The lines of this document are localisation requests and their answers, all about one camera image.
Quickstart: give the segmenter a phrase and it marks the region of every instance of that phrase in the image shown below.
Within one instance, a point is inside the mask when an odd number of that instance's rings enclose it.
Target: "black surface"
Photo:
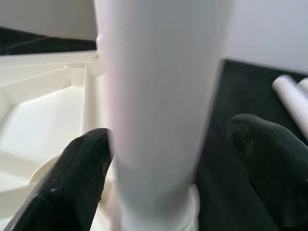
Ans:
[[[95,41],[56,38],[0,27],[0,55],[95,50]]]
[[[285,127],[250,114],[232,117],[227,137],[277,226],[308,230],[308,147]]]
[[[4,230],[90,230],[110,163],[108,129],[74,139]]]
[[[196,184],[202,231],[276,231],[277,226],[249,182],[226,137],[226,124],[240,113],[278,123],[304,141],[271,85],[281,74],[305,75],[225,60],[205,138]]]

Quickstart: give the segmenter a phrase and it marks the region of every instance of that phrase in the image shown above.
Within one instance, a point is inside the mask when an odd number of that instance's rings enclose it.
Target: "white plastic base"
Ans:
[[[298,86],[308,93],[308,78],[304,78],[298,83]]]
[[[68,143],[110,128],[104,66],[95,52],[0,57],[0,231]],[[91,231],[110,231],[113,162]]]
[[[189,188],[187,201],[182,211],[173,217],[160,217],[146,219],[137,216],[125,208],[119,200],[117,193],[110,195],[111,206],[108,213],[112,214],[112,231],[197,231],[200,198],[197,187]]]

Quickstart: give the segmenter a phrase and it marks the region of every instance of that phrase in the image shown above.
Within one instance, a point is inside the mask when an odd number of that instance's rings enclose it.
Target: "white pipe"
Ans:
[[[197,229],[198,199],[189,188],[231,2],[107,4],[108,98],[124,231]],[[99,20],[101,9],[96,13]]]
[[[98,28],[96,47],[97,53],[103,62],[107,61],[108,52],[107,3],[107,0],[94,0],[94,7],[96,9],[96,24]]]
[[[308,98],[296,83],[286,75],[279,76],[273,82],[283,105],[308,140]]]

